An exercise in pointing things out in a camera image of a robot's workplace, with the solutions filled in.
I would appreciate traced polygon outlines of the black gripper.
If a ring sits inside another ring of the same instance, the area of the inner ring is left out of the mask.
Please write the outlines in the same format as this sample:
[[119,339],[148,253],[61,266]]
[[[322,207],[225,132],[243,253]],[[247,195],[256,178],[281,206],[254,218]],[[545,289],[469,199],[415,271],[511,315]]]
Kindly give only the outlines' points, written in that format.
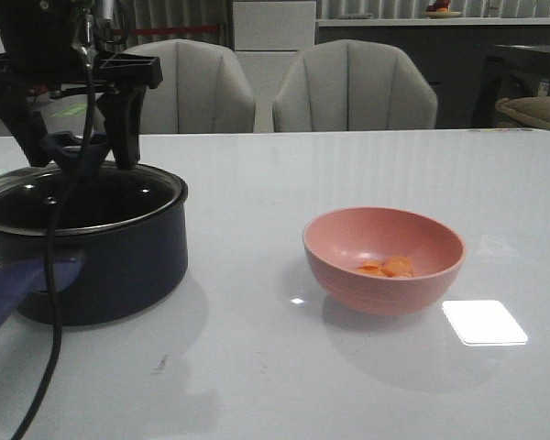
[[[48,130],[42,114],[30,109],[24,89],[82,83],[83,55],[94,65],[96,80],[137,85],[103,93],[96,106],[117,168],[131,170],[140,160],[145,86],[160,85],[160,61],[103,49],[108,34],[99,29],[101,11],[97,1],[0,1],[0,120],[32,167],[50,162],[40,145]],[[23,89],[8,89],[14,86]]]

